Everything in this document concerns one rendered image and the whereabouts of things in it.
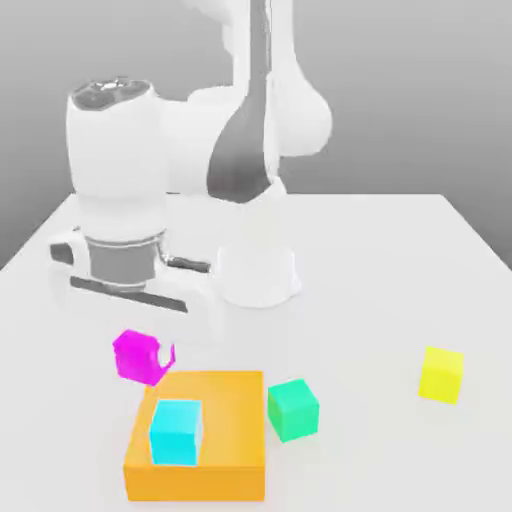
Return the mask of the small green cube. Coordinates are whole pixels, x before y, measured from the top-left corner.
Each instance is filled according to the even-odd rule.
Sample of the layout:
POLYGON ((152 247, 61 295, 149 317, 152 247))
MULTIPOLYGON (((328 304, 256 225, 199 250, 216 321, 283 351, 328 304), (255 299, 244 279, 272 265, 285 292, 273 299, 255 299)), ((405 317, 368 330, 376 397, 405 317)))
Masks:
POLYGON ((304 379, 269 387, 267 411, 281 442, 318 432, 320 404, 304 379))

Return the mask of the small magenta cube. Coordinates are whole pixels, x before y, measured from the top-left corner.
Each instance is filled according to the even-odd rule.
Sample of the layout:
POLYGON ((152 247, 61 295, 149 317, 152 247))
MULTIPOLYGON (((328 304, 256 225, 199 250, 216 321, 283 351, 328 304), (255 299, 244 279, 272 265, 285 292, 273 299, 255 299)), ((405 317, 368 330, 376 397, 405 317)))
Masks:
POLYGON ((138 331, 123 331, 112 346, 118 375, 148 386, 156 386, 176 362, 174 344, 170 345, 169 361, 161 365, 157 338, 138 331))

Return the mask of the small yellow cube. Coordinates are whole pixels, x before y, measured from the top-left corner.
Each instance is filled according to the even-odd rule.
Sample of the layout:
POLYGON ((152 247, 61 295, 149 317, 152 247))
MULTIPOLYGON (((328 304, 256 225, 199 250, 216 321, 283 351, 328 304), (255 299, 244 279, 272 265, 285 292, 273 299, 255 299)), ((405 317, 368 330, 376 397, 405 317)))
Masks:
POLYGON ((427 346, 421 369, 418 395, 455 405, 464 374, 461 352, 427 346))

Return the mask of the small cyan cube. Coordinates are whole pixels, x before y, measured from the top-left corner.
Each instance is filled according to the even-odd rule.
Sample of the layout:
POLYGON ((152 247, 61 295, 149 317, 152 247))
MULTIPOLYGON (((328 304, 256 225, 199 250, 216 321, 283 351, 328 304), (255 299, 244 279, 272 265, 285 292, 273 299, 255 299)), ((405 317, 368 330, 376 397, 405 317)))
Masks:
POLYGON ((149 428, 154 465, 196 467, 203 440, 200 400, 159 399, 149 428))

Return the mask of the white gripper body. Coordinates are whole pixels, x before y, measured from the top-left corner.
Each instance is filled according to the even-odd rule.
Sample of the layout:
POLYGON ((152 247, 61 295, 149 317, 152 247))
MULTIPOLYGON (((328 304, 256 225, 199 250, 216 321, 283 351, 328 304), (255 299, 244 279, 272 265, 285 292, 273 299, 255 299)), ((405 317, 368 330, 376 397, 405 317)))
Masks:
POLYGON ((121 287, 52 265, 49 284, 66 314, 112 333, 134 330, 166 343, 203 345, 221 337, 222 312, 207 275, 165 269, 143 285, 121 287))

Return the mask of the large orange box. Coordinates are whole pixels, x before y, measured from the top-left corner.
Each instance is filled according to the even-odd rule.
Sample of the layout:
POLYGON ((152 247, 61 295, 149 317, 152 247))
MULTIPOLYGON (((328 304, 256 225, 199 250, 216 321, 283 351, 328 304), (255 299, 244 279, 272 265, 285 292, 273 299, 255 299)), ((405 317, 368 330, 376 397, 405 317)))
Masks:
POLYGON ((261 371, 177 371, 143 395, 127 447, 130 501, 262 501, 265 497, 264 379, 261 371), (150 425, 160 400, 198 400, 198 465, 152 463, 150 425))

